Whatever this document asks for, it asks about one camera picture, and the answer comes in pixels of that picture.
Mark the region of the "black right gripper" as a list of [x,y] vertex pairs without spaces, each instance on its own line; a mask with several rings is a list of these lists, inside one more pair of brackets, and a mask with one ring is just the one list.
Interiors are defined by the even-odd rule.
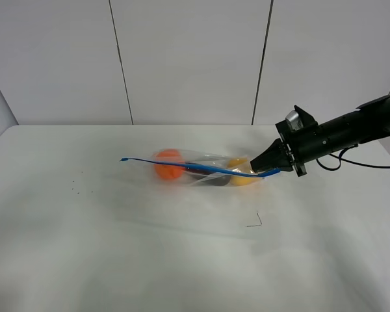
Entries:
[[294,130],[287,120],[276,124],[280,138],[256,158],[250,161],[255,173],[278,169],[290,171],[290,163],[298,177],[307,174],[305,164],[317,158],[314,151],[315,130],[317,122],[305,122],[305,125]]

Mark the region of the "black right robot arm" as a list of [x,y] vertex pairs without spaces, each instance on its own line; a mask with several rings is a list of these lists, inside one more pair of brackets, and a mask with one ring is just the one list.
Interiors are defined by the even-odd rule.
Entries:
[[279,138],[250,166],[255,173],[278,169],[306,174],[305,164],[359,144],[390,137],[390,94],[319,124],[299,106],[276,124]]

